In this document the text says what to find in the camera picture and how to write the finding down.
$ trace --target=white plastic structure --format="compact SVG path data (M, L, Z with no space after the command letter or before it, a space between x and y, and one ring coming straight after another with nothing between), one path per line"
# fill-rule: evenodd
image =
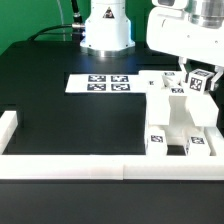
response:
M218 108L207 92L191 90L182 77L177 71L128 76L129 94L141 86L147 98L146 155L1 155L0 179L224 180L224 139L215 126ZM88 76L78 78L86 86ZM73 82L69 88L75 90ZM186 155L167 155L169 145L182 146Z
M223 0L153 0L147 43L153 50L215 65L217 74L210 90L216 89L224 67Z
M0 117L0 154L4 152L17 125L16 111L5 111Z
M116 57L134 51L131 22L125 14L125 0L92 0L85 22L86 37L81 50L101 57Z

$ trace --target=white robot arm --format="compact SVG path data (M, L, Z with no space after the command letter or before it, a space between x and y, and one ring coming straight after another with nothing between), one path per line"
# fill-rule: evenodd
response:
M134 51L131 22L125 14L125 0L91 0L91 14L85 22L82 52L116 57Z
M153 50L215 65L210 90L223 74L224 0L153 0L147 43Z

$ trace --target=white frame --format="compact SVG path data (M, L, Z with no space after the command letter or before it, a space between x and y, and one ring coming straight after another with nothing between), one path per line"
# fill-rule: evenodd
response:
M12 136L15 111L0 119L0 139ZM209 136L213 129L207 130ZM0 179L224 180L224 157L1 155Z

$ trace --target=black and white pattern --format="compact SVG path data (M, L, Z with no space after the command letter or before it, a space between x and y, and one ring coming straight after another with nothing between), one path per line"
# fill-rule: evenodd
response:
M202 80L191 78L190 88L193 90L201 91L202 88Z
M149 85L150 86L154 86L155 85L155 82L154 81L149 81Z
M112 91L130 91L130 85L129 84L111 84L111 90Z
M106 91L106 84L88 84L88 91Z
M201 70L196 71L194 74L196 74L196 75L200 75L200 76L203 76L203 77L206 77L206 76L208 76L208 75L211 75L210 72L201 71Z
M175 76L174 72L164 72L165 76Z
M111 76L111 82L129 82L127 75L113 75Z
M184 93L182 88L171 88L172 93Z
M205 144L203 138L198 138L198 137L191 137L191 141L194 144Z
M106 82L105 75L89 75L89 82Z
M163 143L163 137L158 135L151 135L151 141L152 142L159 142Z

